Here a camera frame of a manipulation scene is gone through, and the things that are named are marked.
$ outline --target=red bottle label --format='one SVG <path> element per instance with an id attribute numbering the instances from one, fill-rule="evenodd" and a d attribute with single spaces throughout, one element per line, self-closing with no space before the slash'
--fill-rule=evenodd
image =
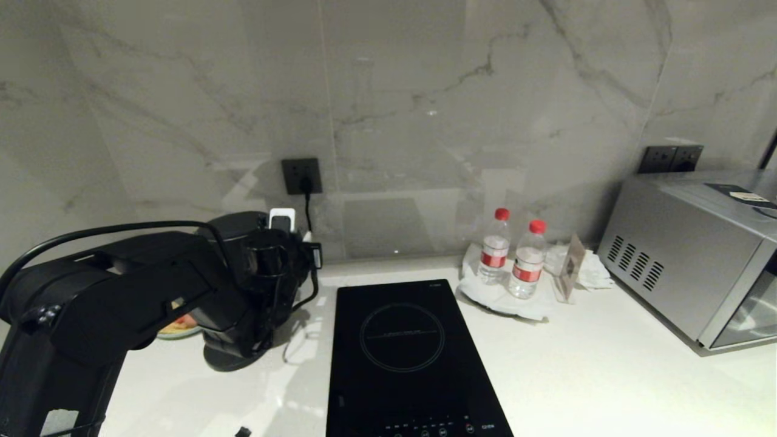
<path id="1" fill-rule="evenodd" d="M 504 266 L 504 261 L 506 259 L 507 259 L 507 254 L 504 254 L 502 257 L 489 255 L 486 252 L 482 252 L 480 254 L 480 262 L 482 262 L 483 264 L 489 267 L 502 267 Z"/>
<path id="2" fill-rule="evenodd" d="M 542 263 L 533 264 L 517 258 L 513 266 L 513 276 L 523 282 L 537 282 L 542 273 Z"/>

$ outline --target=red bottle cap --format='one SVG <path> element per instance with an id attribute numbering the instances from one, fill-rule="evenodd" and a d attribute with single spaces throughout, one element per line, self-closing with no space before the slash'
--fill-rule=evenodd
<path id="1" fill-rule="evenodd" d="M 548 229 L 548 225 L 542 220 L 532 220 L 529 222 L 529 232 L 533 234 L 544 234 Z"/>
<path id="2" fill-rule="evenodd" d="M 510 218 L 510 210 L 507 208 L 497 208 L 497 212 L 493 215 L 497 220 L 506 222 Z"/>

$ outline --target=black wall outlet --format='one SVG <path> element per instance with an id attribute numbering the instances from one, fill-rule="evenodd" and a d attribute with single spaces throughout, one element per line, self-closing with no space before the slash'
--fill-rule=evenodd
<path id="1" fill-rule="evenodd" d="M 301 181 L 304 177 L 309 178 L 312 182 L 312 193 L 323 192 L 318 158 L 282 159 L 280 166 L 284 171 L 286 194 L 304 194 L 301 189 Z"/>
<path id="2" fill-rule="evenodd" d="M 670 171 L 672 160 L 677 152 L 676 145 L 651 145 L 645 149 L 645 156 L 637 173 L 665 173 Z"/>
<path id="3" fill-rule="evenodd" d="M 671 172 L 692 172 L 696 170 L 696 163 L 704 149 L 703 145 L 681 145 L 677 153 L 674 154 L 672 165 L 669 166 Z"/>

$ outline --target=power cord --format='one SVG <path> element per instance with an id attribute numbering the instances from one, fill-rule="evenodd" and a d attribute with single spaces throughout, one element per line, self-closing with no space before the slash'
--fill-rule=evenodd
<path id="1" fill-rule="evenodd" d="M 86 431 L 89 429 L 97 428 L 98 426 L 102 425 L 104 421 L 105 421 L 105 417 L 87 425 L 75 426 L 70 429 L 65 429 L 64 431 L 57 431 L 57 432 L 52 432 L 51 434 L 42 435 L 41 437 L 60 437 L 61 435 L 72 435 L 72 434 L 75 434 L 77 431 Z"/>
<path id="2" fill-rule="evenodd" d="M 313 192 L 313 181 L 309 177 L 303 177 L 299 181 L 299 189 L 305 193 L 305 217 L 308 220 L 308 231 L 313 232 L 313 224 L 310 221 L 310 194 Z"/>
<path id="3" fill-rule="evenodd" d="M 240 289 L 237 282 L 237 276 L 235 275 L 235 269 L 232 267 L 232 263 L 229 262 L 229 257 L 227 256 L 227 249 L 224 243 L 224 239 L 221 238 L 221 233 L 218 231 L 218 229 L 215 226 L 213 226 L 210 223 L 195 222 L 191 220 L 168 220 L 168 221 L 162 221 L 162 222 L 127 223 L 124 225 L 113 225 L 113 226 L 104 226 L 101 228 L 85 229 L 82 231 L 66 233 L 64 235 L 56 236 L 52 239 L 44 241 L 41 244 L 38 244 L 32 249 L 26 251 L 21 257 L 13 261 L 11 265 L 5 270 L 5 273 L 3 273 L 2 276 L 0 276 L 0 302 L 2 302 L 5 291 L 8 288 L 8 286 L 11 284 L 11 280 L 14 278 L 14 276 L 16 276 L 16 274 L 19 273 L 19 271 L 21 271 L 22 268 L 25 265 L 27 265 L 27 263 L 29 263 L 33 258 L 37 257 L 41 253 L 53 247 L 60 246 L 61 244 L 64 244 L 64 243 L 69 243 L 76 239 L 82 239 L 82 238 L 87 238 L 91 236 L 100 236 L 100 235 L 112 234 L 117 232 L 135 231 L 140 229 L 177 228 L 177 227 L 184 227 L 184 226 L 205 228 L 211 231 L 214 239 L 216 240 L 216 245 L 218 246 L 218 249 L 219 251 L 221 251 L 221 255 L 224 258 L 224 264 L 227 267 L 227 271 L 229 272 L 229 276 L 230 276 L 230 279 L 232 280 L 232 284 L 237 289 Z"/>
<path id="4" fill-rule="evenodd" d="M 310 296 L 308 296 L 307 299 L 303 299 L 297 302 L 296 305 L 292 306 L 291 312 L 294 312 L 300 309 L 300 307 L 302 307 L 304 304 L 312 301 L 313 299 L 315 299 L 317 295 L 319 295 L 319 273 L 316 270 L 315 266 L 313 266 L 313 268 L 310 270 L 310 280 L 313 283 L 313 293 Z"/>

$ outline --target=microwave label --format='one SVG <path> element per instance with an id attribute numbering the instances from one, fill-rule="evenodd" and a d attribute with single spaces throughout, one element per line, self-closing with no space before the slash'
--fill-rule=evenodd
<path id="1" fill-rule="evenodd" d="M 707 187 L 712 188 L 715 191 L 725 194 L 729 198 L 734 199 L 739 203 L 744 203 L 750 206 L 756 206 L 759 208 L 777 209 L 777 205 L 771 203 L 769 200 L 753 193 L 750 190 L 746 190 L 738 185 L 731 184 L 705 184 Z"/>

